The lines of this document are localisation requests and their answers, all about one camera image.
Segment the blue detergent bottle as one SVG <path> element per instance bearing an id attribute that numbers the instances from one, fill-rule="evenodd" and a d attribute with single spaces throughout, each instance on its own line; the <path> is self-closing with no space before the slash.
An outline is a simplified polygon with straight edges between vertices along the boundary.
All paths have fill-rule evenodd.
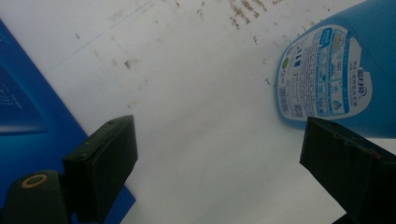
<path id="1" fill-rule="evenodd" d="M 314 25 L 286 48 L 276 75 L 280 117 L 309 117 L 396 138 L 396 0 L 365 0 Z"/>

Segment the blue printed cardboard box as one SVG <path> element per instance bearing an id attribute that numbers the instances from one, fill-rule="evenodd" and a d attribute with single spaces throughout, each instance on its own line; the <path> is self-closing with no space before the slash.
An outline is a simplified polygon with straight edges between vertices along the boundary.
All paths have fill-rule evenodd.
<path id="1" fill-rule="evenodd" d="M 74 211 L 63 158 L 91 135 L 0 21 L 0 224 L 121 224 L 135 202 L 125 183 L 103 223 Z"/>

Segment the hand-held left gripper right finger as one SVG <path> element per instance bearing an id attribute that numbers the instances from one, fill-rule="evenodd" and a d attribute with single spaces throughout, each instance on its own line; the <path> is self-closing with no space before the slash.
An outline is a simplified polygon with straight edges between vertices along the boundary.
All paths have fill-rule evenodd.
<path id="1" fill-rule="evenodd" d="M 340 124 L 310 118 L 300 164 L 346 211 L 333 224 L 396 224 L 396 155 Z"/>

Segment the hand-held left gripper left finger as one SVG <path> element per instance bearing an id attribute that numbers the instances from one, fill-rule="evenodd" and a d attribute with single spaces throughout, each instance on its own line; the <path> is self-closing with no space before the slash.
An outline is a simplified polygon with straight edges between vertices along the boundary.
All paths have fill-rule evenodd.
<path id="1" fill-rule="evenodd" d="M 64 177 L 79 221 L 106 220 L 137 159 L 132 115 L 106 122 L 63 158 Z"/>

